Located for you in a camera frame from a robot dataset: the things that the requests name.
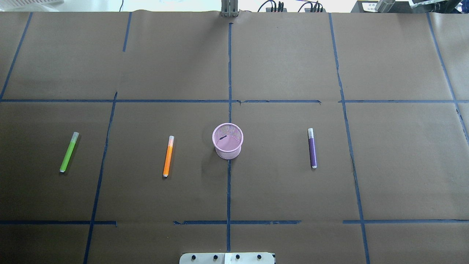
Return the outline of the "orange highlighter pen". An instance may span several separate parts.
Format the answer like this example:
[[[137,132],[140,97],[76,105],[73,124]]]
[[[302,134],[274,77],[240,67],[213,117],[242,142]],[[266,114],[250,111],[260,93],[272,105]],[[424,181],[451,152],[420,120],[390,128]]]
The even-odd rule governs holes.
[[[167,148],[166,148],[165,162],[164,162],[163,172],[162,172],[163,178],[167,178],[169,176],[171,158],[172,158],[173,149],[174,149],[174,139],[175,137],[173,135],[169,136],[169,141],[168,141]]]

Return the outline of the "purple highlighter pen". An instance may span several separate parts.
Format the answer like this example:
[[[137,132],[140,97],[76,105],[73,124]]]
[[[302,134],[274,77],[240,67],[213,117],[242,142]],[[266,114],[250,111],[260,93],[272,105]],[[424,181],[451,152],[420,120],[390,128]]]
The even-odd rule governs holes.
[[[310,156],[310,167],[316,169],[318,167],[317,158],[315,153],[315,141],[314,141],[314,130],[313,128],[308,129],[308,144],[309,144],[309,156]]]

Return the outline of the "green highlighter pen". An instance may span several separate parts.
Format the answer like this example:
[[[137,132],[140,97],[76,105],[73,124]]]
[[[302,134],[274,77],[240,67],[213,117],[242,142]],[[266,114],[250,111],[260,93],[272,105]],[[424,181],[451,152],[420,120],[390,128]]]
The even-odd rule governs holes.
[[[79,138],[80,133],[79,132],[73,132],[71,140],[69,142],[69,145],[67,147],[66,153],[64,155],[64,159],[62,161],[62,164],[60,166],[60,173],[65,173],[69,164],[69,161],[72,157],[73,151],[75,149],[75,145],[77,143],[77,140]]]

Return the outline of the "pink mesh pen holder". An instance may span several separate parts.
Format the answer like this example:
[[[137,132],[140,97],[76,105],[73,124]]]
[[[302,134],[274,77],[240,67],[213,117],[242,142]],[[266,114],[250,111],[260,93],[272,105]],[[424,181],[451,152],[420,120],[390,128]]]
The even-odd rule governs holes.
[[[216,154],[224,160],[235,159],[240,154],[244,141],[243,131],[230,122],[218,125],[211,138]]]

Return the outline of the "near orange power strip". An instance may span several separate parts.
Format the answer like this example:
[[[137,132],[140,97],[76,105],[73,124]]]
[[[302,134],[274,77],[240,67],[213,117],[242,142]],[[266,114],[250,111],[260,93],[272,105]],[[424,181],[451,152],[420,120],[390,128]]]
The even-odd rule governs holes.
[[[325,13],[323,5],[319,1],[300,0],[303,2],[298,13],[304,11],[305,13]]]

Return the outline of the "black box on table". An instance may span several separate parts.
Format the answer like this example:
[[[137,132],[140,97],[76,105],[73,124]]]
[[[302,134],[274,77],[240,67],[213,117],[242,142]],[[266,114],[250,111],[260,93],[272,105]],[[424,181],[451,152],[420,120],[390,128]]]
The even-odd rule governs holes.
[[[391,4],[388,0],[357,0],[351,13],[401,13],[401,14],[420,14],[439,10],[439,2],[420,5],[412,5],[409,1],[395,1]]]

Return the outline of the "steel cup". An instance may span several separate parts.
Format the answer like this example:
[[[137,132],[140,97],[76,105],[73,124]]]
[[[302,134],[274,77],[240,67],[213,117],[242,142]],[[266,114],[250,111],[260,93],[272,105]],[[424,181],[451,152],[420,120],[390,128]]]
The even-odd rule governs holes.
[[[388,13],[395,2],[395,0],[379,0],[375,5],[374,10],[377,13]]]

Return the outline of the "aluminium frame post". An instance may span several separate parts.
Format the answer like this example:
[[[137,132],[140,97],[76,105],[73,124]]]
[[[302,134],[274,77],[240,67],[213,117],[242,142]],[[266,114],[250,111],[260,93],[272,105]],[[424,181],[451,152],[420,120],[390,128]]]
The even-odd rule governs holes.
[[[221,0],[221,17],[238,17],[238,0]]]

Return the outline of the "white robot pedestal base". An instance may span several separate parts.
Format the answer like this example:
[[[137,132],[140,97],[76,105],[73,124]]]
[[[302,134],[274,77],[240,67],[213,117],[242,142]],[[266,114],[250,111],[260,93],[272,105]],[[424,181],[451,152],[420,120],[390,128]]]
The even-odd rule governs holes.
[[[184,253],[180,264],[276,264],[270,252]]]

